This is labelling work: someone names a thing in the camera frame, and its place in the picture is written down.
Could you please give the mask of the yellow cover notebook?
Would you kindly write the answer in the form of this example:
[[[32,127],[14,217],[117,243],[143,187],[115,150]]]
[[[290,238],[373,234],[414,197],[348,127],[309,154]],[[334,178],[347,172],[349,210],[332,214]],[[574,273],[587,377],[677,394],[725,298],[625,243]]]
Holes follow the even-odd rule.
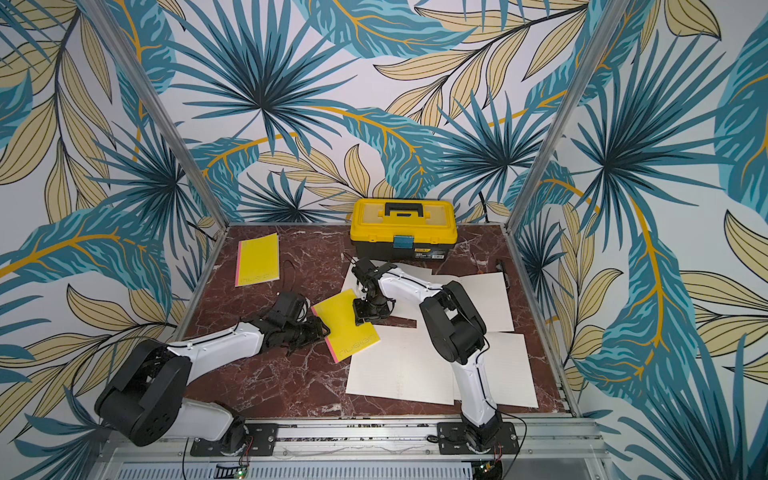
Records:
[[[279,278],[279,237],[276,233],[238,243],[236,287],[271,282]]]
[[[340,363],[380,341],[373,325],[370,323],[356,324],[353,308],[355,299],[354,291],[348,289],[312,308],[313,313],[330,330],[325,338],[325,343],[335,363]]]

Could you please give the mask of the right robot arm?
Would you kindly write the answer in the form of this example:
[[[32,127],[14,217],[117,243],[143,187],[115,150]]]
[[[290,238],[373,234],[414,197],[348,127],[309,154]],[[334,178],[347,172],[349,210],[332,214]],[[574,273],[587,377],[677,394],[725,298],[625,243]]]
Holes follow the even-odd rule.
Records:
[[[431,344],[450,364],[459,388],[468,448],[485,453],[496,447],[503,419],[485,369],[487,328],[465,288],[457,281],[420,279],[393,263],[377,266],[367,258],[352,261],[351,272],[358,288],[353,301],[358,325],[389,317],[402,302],[418,305]]]

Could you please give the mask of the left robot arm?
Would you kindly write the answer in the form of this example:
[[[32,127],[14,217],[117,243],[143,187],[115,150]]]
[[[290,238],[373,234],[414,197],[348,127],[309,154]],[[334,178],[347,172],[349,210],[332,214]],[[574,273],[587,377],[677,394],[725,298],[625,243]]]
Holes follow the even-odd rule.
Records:
[[[275,348],[292,354],[330,332],[304,296],[283,292],[266,312],[224,330],[172,343],[140,342],[97,398],[95,412],[137,447],[186,438],[209,442],[226,456],[242,455],[255,437],[245,420],[217,403],[186,398],[188,385]]]

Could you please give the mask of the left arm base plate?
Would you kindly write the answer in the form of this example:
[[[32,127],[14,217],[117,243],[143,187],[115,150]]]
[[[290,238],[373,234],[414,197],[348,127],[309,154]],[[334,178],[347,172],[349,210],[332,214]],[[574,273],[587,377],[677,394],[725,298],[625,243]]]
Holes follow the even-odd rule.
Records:
[[[268,457],[277,440],[276,423],[238,423],[217,441],[195,438],[192,457]]]

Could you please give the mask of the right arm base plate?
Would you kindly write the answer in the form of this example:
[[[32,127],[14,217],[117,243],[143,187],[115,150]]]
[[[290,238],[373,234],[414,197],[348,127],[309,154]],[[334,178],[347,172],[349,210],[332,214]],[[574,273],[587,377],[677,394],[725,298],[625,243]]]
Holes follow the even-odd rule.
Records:
[[[436,437],[441,455],[515,454],[521,440],[510,422],[480,430],[463,422],[440,422]]]

